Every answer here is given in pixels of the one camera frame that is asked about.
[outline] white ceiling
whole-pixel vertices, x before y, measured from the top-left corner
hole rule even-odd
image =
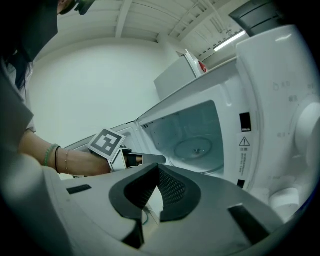
[[[74,43],[100,38],[157,41],[159,33],[183,42],[200,60],[241,31],[229,14],[248,0],[96,0],[86,15],[58,16],[58,35],[45,55]]]

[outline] forearm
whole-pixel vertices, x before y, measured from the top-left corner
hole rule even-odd
[[[50,143],[27,130],[20,142],[18,151],[34,157],[41,165],[44,165],[46,151],[50,146]],[[55,151],[56,148],[50,153],[47,165],[59,173],[92,176],[110,172],[108,162],[104,158],[85,152],[59,148],[56,159]]]

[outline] person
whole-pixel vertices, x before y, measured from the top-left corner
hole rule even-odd
[[[67,14],[74,9],[75,0],[57,0],[57,15]],[[12,84],[19,90],[23,103],[30,108],[28,83],[33,73],[33,63],[27,63],[19,52],[15,51],[5,61]],[[99,156],[66,150],[51,144],[36,134],[33,120],[28,125],[18,147],[18,152],[35,158],[41,165],[55,169],[58,173],[76,176],[96,176],[108,174],[111,168],[108,162]]]

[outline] fluorescent tube light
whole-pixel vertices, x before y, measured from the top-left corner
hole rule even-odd
[[[228,44],[232,43],[234,40],[244,36],[246,34],[245,31],[242,31],[236,35],[234,35],[233,37],[229,38],[227,41],[223,42],[222,44],[218,45],[216,48],[214,48],[214,51],[217,52],[220,49],[222,49],[223,47],[227,46]]]

